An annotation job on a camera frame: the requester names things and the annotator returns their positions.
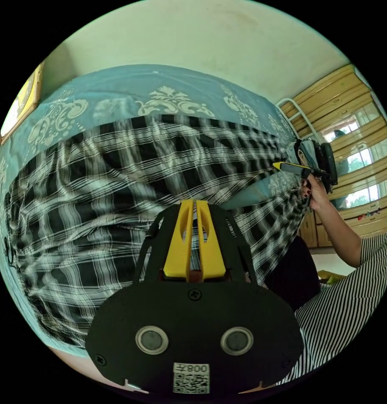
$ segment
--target striped shirt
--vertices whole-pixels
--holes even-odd
[[[362,239],[360,266],[295,312],[304,351],[278,384],[301,377],[346,348],[373,314],[387,288],[387,232]]]

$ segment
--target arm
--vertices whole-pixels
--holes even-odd
[[[346,224],[328,199],[315,211],[318,213],[339,258],[353,268],[357,268],[360,265],[362,249],[360,236]]]
[[[308,193],[312,195],[310,207],[318,213],[335,252],[348,265],[357,268],[360,265],[361,238],[345,223],[329,202],[322,183],[312,175],[308,177],[308,181],[311,184]]]

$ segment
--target wall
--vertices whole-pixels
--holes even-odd
[[[167,64],[212,74],[275,103],[347,58],[294,18],[245,0],[146,0],[115,10],[47,58],[42,97],[112,66]]]

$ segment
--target blue bedsheet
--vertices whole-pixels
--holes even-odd
[[[265,98],[217,77],[171,66],[120,66],[90,73],[43,100],[0,148],[0,269],[19,310],[49,346],[65,350],[40,331],[21,296],[15,270],[4,256],[3,199],[9,185],[35,155],[62,139],[115,120],[159,113],[241,123],[278,136],[282,147],[296,139],[282,114]],[[237,195],[228,208],[242,206],[243,201],[257,203],[280,187],[285,187],[284,177],[277,181],[272,175]]]

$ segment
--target plaid blanket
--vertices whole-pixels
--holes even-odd
[[[98,307],[131,285],[160,211],[184,199],[222,205],[286,159],[269,133],[179,115],[113,122],[41,152],[11,184],[4,208],[12,264],[42,329],[83,348]],[[259,285],[305,212],[300,186],[233,211]],[[192,269],[199,269],[197,234]]]

